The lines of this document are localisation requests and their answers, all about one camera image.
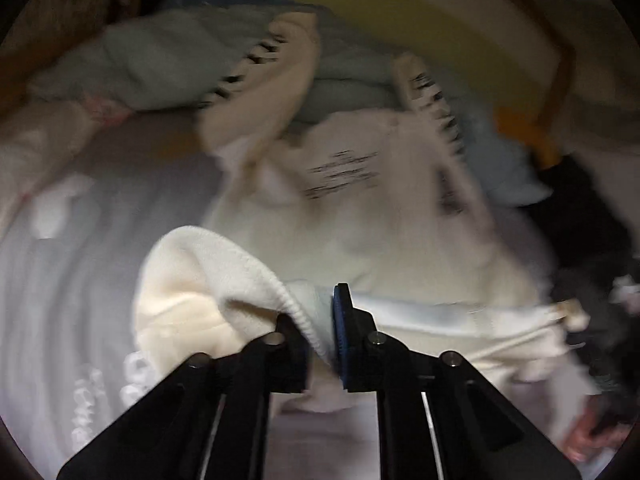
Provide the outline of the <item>grey printed bed sheet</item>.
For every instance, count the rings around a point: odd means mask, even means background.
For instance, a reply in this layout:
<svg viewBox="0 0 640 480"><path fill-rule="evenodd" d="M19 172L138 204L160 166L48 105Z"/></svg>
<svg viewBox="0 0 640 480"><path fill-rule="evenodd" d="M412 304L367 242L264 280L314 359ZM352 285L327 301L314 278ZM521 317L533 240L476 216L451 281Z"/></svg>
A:
<svg viewBox="0 0 640 480"><path fill-rule="evenodd" d="M1 416L41 477L155 384L134 343L140 266L203 217L213 158L85 155L18 213L1 242Z"/></svg>

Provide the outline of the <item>black garment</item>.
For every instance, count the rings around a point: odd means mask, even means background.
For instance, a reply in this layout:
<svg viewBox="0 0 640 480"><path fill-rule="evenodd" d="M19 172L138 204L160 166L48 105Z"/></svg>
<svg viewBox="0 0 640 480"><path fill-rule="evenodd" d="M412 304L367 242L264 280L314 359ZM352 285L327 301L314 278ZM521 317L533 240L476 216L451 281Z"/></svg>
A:
<svg viewBox="0 0 640 480"><path fill-rule="evenodd" d="M567 341L574 344L601 400L590 434L631 425L639 413L639 317L611 299L614 281L639 279L634 242L618 215L600 195L590 172L570 155L550 167L532 158L535 178L550 195L521 206L552 252L555 269L550 298L575 300L589 316L586 327Z"/></svg>

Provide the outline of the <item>white cream hooded sweatshirt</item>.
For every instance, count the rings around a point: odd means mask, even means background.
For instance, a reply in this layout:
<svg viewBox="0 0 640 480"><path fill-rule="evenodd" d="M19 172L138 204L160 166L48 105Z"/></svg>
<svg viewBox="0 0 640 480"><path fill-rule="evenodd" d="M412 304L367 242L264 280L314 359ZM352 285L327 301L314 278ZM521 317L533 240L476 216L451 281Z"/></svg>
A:
<svg viewBox="0 0 640 480"><path fill-rule="evenodd" d="M314 14L280 14L198 114L224 183L205 222L166 234L141 268L134 336L155 375L194 353L230 356L283 313L311 371L277 407L350 408L334 368L343 282L414 350L457 350L496 386L546 377L588 315L575 299L542 302L430 112L334 113L285 140L319 58Z"/></svg>

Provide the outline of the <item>orange cloth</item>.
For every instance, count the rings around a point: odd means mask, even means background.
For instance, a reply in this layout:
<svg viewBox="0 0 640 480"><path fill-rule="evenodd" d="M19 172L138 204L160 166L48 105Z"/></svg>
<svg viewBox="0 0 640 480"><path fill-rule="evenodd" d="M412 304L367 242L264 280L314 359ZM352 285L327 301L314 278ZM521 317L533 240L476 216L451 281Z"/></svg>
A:
<svg viewBox="0 0 640 480"><path fill-rule="evenodd" d="M498 133L527 148L537 159L541 169L548 169L561 161L561 153L549 133L527 117L505 107L494 109Z"/></svg>

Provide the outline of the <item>white pink pillow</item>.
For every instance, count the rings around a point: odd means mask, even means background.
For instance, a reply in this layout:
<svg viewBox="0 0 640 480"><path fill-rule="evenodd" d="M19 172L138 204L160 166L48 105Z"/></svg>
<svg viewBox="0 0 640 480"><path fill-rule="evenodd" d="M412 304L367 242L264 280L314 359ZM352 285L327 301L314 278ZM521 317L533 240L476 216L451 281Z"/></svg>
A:
<svg viewBox="0 0 640 480"><path fill-rule="evenodd" d="M1 123L1 229L21 204L78 155L101 130L132 115L119 102L90 96L81 101L32 102Z"/></svg>

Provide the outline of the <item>light blue blanket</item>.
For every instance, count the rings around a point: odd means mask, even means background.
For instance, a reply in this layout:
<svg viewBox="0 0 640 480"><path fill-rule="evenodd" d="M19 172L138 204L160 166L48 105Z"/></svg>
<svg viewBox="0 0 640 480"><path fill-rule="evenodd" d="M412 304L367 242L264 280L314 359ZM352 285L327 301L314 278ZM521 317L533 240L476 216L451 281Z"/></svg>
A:
<svg viewBox="0 0 640 480"><path fill-rule="evenodd" d="M268 27L288 12L314 18L321 46L298 122L315 124L342 110L401 107L392 69L400 48L303 4L191 6L110 26L35 76L29 92L46 101L99 96L136 112L192 105L217 84L235 81L239 62L272 58L276 44ZM427 62L422 72L434 79L431 94L449 105L445 129L458 136L466 166L491 200L525 206L549 196L524 148L499 136L489 103L445 67Z"/></svg>

